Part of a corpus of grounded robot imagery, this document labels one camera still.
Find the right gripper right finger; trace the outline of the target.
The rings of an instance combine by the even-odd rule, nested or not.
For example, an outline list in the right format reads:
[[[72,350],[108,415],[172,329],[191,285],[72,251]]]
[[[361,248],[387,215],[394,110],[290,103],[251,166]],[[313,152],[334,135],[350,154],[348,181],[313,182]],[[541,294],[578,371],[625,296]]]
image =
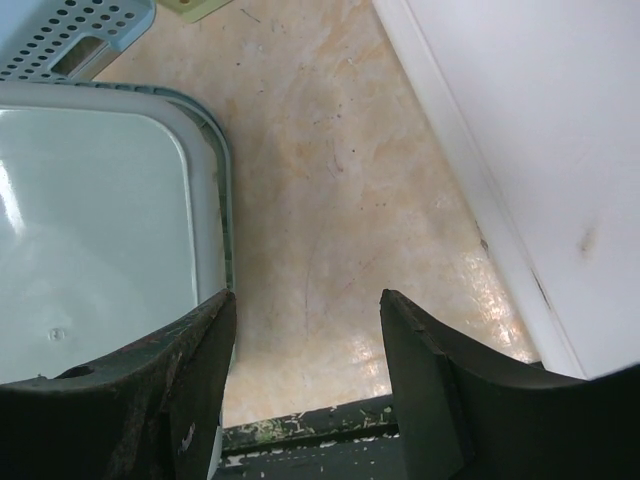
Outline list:
[[[593,380],[515,360],[402,293],[380,300],[395,415],[412,479],[635,479],[639,369]]]

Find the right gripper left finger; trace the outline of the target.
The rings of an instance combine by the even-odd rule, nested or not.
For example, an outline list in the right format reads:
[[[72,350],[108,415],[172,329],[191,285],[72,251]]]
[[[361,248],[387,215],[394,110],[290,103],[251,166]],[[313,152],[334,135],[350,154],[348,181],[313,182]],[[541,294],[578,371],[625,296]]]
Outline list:
[[[222,290],[56,378],[2,385],[2,478],[209,478],[236,325]]]

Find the teal perforated basket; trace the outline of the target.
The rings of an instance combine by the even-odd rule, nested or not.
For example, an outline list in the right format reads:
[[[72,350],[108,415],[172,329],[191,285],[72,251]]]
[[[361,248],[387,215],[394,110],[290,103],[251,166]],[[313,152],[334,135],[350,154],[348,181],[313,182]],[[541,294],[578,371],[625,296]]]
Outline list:
[[[1,387],[234,294],[230,154],[156,88],[1,87]]]

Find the white perforated tray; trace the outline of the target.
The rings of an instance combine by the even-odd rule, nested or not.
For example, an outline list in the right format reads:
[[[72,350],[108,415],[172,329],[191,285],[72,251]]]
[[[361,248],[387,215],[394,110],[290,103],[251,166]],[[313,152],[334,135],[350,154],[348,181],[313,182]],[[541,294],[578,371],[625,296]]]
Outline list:
[[[544,366],[639,361],[639,5],[376,12]]]

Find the blue perforated tray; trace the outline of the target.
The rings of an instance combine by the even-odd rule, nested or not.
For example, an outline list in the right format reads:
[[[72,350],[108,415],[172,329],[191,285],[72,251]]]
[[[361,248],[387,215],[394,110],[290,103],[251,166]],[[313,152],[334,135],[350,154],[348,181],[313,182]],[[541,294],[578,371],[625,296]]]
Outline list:
[[[155,15],[153,1],[1,0],[1,81],[91,80]]]

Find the light green perforated tray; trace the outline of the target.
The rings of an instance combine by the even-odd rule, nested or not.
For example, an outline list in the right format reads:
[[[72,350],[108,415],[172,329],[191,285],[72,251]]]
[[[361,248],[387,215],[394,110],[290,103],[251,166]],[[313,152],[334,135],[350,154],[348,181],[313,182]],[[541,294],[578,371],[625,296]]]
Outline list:
[[[156,0],[156,3],[179,16],[185,23],[200,21],[231,0]]]

